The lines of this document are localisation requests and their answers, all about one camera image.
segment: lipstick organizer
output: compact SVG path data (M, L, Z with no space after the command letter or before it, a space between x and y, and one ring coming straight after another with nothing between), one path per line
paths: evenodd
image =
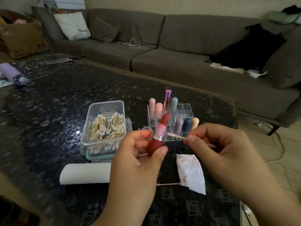
M156 128L160 123L162 116L166 113L170 113L170 115L169 115L167 129L164 136L164 141L183 140L180 138L177 139L177 138L170 137L167 135L167 133L170 132L182 137L186 137L188 135L188 132L183 132L183 130L181 130L181 132L176 133L175 122L178 118L182 118L183 120L185 118L194 118L190 104L178 104L176 111L171 111L169 106L167 106L165 111L162 112L157 112L156 110L154 112L150 112L148 106L148 126L152 128L153 134L156 132Z

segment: tote bag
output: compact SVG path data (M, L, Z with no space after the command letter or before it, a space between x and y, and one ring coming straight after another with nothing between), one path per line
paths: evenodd
M62 32L69 40L88 39L91 34L82 12L53 15Z

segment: clear plastic box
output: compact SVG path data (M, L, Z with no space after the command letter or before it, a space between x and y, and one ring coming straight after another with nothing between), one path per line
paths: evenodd
M176 134L178 136L182 136L182 137L185 137L188 135L188 132L183 132L183 130L181 130L180 133L176 133L175 132L175 122L176 122L176 119L178 119L178 118L182 118L182 119L194 118L190 104L178 104L176 111L170 111L170 107L167 106L165 111L157 112L155 110L155 112L151 113L151 115L149 113L149 106L148 106L148 126L152 128L153 133L156 132L158 123L160 123L162 116L166 113L170 113L170 115L169 115L167 129L166 129L165 136L164 136L164 141L183 140L180 138L177 139L177 138L170 137L167 135L167 133L170 132L170 133Z
M90 138L93 129L93 121L95 120L97 115L102 114L106 117L105 125L106 127L108 127L109 119L111 119L113 114L115 113L123 115L123 136L108 140L91 140ZM118 149L121 140L126 135L126 132L126 118L123 101L93 103L89 106L84 131L82 133L82 139L80 142L80 152L82 155L86 156L87 160L101 160L112 158L116 150Z

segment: wall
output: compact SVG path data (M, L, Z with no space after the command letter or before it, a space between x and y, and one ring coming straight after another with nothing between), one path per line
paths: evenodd
M111 8L161 14L212 14L266 18L301 0L85 0L88 8Z
M31 6L43 6L42 0L0 0L0 8L20 14L31 13Z

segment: sofa cushion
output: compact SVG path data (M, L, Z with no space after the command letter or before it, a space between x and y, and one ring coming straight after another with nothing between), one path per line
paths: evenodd
M112 67L130 70L131 60L143 53L155 49L155 45L147 45L148 50L133 49L128 45L117 44L116 41L106 44L94 39L70 41L67 39L52 42L55 53L69 55L85 55L86 59Z
M49 9L43 7L32 7L32 9L35 12L35 15L36 14L38 15L38 20L42 22L43 27L46 29L46 32L52 41L57 41L66 38L62 30L58 26L58 23L56 22L53 15L49 13ZM88 10L65 10L64 9L64 11L68 11L70 13L74 13L75 11L82 12L82 15L88 26ZM51 12L53 14L57 13L54 9L51 9Z
M268 60L263 70L274 87L283 89L301 81L301 27L285 35L288 40Z
M113 9L91 9L90 14L120 28L116 41L130 42L135 38L137 43L150 45L158 45L165 18L161 14Z
M275 89L264 78L252 78L209 67L208 56L158 48L132 60L133 72L236 98L238 109L276 119L300 94Z
M111 43L120 31L118 27L111 26L93 14L90 14L88 18L90 23L89 30L92 39L96 39L104 43Z
M246 26L261 23L274 34L287 32L293 24L276 23L236 17L211 15L167 15L162 27L159 46L173 51L212 55L245 38Z

